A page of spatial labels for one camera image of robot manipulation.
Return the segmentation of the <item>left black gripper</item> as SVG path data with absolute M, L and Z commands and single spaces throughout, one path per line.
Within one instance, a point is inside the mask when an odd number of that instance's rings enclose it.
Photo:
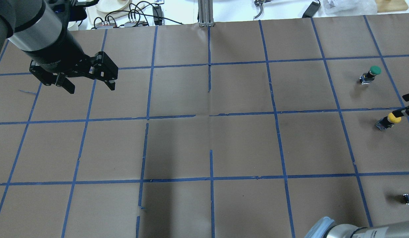
M 69 78 L 87 77 L 100 80 L 111 91 L 115 90 L 118 66 L 104 51 L 89 56 L 78 44 L 69 44 L 31 51 L 29 57 L 29 72 L 45 86 L 55 85 L 74 94 L 75 86 Z

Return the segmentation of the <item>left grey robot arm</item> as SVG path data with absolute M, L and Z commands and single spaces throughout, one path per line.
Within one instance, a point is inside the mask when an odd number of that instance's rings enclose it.
M 8 39 L 31 58 L 29 72 L 43 85 L 75 92 L 70 77 L 100 80 L 115 90 L 118 66 L 103 51 L 89 56 L 68 31 L 99 1 L 0 0 L 0 53 Z

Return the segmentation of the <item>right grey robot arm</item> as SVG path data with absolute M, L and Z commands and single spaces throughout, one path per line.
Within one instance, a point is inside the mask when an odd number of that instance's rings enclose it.
M 396 86 L 326 75 L 182 79 L 125 75 L 98 83 L 103 179 L 134 180 L 119 208 L 136 238 L 398 238 L 367 227 L 366 173 L 407 172 L 409 126 L 375 122 L 404 107 Z

